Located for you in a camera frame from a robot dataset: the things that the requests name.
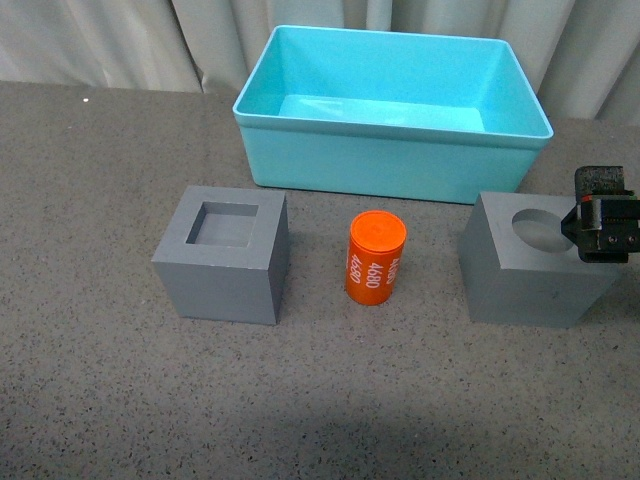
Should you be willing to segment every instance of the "round hole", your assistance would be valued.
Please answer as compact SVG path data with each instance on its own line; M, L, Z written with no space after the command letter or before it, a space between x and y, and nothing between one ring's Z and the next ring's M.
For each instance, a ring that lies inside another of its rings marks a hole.
M545 210L521 210L511 223L520 240L536 250L560 253L573 246L560 231L560 218Z

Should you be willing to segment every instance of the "square cavity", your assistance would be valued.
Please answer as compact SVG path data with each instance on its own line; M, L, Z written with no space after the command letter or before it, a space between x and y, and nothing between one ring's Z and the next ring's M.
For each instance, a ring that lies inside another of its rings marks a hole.
M187 243L246 247L257 213L258 205L203 202Z

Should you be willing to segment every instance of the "turquoise plastic bin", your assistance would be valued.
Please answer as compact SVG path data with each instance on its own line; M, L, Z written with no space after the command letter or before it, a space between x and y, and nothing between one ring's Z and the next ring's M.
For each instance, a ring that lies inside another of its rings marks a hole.
M468 204L553 136L492 39L279 26L233 112L258 185Z

